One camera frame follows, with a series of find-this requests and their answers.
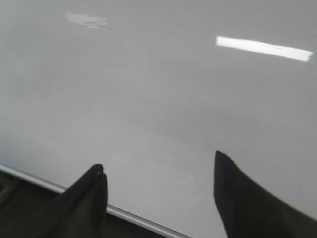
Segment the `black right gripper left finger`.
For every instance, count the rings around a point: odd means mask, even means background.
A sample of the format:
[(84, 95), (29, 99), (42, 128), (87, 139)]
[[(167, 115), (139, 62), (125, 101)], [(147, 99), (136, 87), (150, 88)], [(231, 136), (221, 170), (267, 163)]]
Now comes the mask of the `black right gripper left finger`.
[(103, 166), (96, 164), (40, 209), (34, 237), (101, 238), (107, 202), (107, 177)]

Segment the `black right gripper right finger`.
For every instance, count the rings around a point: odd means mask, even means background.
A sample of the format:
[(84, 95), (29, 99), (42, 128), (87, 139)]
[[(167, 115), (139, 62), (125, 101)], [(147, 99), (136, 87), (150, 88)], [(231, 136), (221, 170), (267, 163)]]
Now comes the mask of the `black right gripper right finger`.
[(315, 238), (317, 221), (247, 176), (221, 151), (214, 157), (213, 197), (229, 238)]

